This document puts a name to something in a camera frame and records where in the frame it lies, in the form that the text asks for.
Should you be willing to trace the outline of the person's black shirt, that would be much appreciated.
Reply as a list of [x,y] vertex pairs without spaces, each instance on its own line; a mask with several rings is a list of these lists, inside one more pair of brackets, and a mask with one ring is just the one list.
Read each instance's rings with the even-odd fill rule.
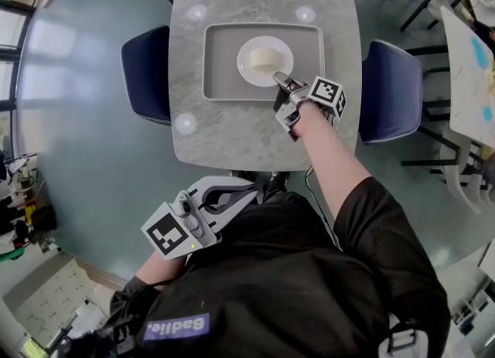
[[306,198],[248,206],[222,241],[162,290],[133,278],[111,319],[140,319],[140,358],[377,358],[389,318],[426,333],[441,358],[447,296],[404,210],[374,178],[345,199],[334,247]]

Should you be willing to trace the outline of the white storage rack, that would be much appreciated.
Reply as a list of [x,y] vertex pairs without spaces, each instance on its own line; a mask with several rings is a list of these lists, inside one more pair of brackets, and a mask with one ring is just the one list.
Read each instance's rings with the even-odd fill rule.
[[451,318],[461,334],[467,336],[475,327],[475,318],[489,307],[495,307],[495,283],[485,276],[474,292],[454,305]]

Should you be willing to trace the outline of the pale food block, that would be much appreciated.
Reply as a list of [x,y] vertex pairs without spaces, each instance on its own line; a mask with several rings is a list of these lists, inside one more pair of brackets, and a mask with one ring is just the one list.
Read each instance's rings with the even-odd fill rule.
[[253,71],[271,72],[279,69],[281,65],[281,55],[274,48],[255,48],[251,51],[250,67]]

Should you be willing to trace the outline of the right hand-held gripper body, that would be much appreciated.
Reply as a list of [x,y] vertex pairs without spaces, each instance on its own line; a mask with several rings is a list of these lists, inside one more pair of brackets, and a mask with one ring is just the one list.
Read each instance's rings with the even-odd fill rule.
[[312,84],[309,85],[310,89],[307,96],[292,94],[289,97],[290,102],[283,105],[279,111],[275,113],[277,121],[293,141],[299,139],[292,130],[300,119],[299,108],[303,103],[316,103],[326,117],[326,120],[330,121],[332,126],[335,126],[340,122],[347,105],[347,98],[343,85],[324,77],[316,77]]

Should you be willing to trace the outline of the grey marble dining table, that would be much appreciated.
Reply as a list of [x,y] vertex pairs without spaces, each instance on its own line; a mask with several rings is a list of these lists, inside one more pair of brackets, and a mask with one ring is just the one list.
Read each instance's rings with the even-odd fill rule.
[[323,77],[343,85],[347,101],[337,130],[354,148],[362,87],[354,0],[173,0],[169,103],[177,158],[194,165],[250,171],[298,171],[309,166],[305,149],[276,120],[274,101],[209,101],[203,96],[205,29],[242,22],[322,30]]

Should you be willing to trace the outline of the white marble table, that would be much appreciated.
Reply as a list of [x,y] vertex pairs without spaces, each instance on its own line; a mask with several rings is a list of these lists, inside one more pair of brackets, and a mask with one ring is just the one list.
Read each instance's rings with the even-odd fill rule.
[[[482,42],[488,58],[495,56],[457,15],[441,7],[450,68],[450,120],[454,132],[471,138],[483,145],[495,148],[495,97],[489,92],[485,69],[477,65],[471,37]],[[493,120],[483,119],[483,107],[491,106]]]

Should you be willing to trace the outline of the person's left forearm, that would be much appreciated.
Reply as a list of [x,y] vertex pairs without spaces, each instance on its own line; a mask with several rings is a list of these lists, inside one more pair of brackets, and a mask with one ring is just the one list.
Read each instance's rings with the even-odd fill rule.
[[135,277],[147,285],[169,281],[181,272],[185,263],[185,256],[165,260],[161,253],[156,251],[141,266]]

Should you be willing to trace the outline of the white speckled counter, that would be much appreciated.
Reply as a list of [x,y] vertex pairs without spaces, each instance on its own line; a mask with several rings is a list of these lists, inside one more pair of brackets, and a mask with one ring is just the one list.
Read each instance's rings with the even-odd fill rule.
[[28,337],[47,347],[86,300],[107,315],[111,294],[127,282],[66,255],[35,265],[0,263],[0,349],[10,357]]

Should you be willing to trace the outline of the grey rectangular tray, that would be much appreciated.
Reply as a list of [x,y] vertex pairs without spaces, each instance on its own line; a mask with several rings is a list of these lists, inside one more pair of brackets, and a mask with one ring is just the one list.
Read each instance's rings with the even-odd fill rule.
[[242,22],[213,24],[205,29],[203,46],[202,92],[209,101],[275,100],[277,84],[256,87],[248,83],[237,69],[240,48],[257,36],[274,36],[292,51],[294,66],[290,76],[311,82],[325,75],[323,32],[315,26]]

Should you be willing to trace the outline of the cluttered equipment rack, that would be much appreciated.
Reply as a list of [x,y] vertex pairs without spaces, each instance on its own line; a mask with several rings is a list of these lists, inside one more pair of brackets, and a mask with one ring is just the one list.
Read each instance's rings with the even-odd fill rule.
[[14,159],[0,150],[0,263],[19,259],[28,247],[37,246],[44,254],[57,251],[56,229],[37,155]]

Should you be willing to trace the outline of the person's right forearm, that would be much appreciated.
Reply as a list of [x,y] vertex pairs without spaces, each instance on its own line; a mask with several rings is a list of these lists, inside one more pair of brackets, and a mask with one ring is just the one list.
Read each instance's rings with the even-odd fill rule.
[[315,103],[303,103],[299,115],[292,131],[302,139],[327,206],[336,217],[346,198],[370,173],[349,152]]

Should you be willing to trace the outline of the white round plate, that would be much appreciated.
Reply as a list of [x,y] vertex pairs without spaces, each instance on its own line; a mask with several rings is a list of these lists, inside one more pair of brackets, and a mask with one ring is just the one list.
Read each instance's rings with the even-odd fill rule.
[[[281,65],[278,70],[271,72],[253,71],[250,67],[250,53],[255,48],[274,48],[281,55]],[[241,76],[256,87],[273,87],[276,82],[273,75],[281,71],[287,75],[292,72],[294,57],[289,46],[274,36],[257,36],[248,40],[239,50],[237,55],[237,69]]]

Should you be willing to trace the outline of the black framed window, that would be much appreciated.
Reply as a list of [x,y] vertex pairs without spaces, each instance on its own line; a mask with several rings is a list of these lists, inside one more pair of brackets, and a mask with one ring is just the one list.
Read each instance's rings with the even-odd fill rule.
[[0,152],[6,158],[15,154],[19,69],[35,10],[15,0],[0,0]]

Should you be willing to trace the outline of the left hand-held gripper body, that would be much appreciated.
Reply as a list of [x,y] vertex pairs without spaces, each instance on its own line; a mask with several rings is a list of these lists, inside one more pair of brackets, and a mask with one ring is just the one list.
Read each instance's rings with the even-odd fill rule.
[[165,260],[212,247],[221,237],[214,233],[215,223],[206,218],[204,210],[217,204],[218,200],[213,197],[194,199],[182,190],[173,202],[164,202],[152,214],[142,232]]

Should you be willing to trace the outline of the white paper sheets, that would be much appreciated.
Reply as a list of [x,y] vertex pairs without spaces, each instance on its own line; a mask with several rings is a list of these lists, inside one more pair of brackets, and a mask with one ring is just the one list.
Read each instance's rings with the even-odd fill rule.
[[85,300],[76,309],[76,318],[72,322],[72,328],[81,334],[101,328],[107,321],[107,316],[99,305]]

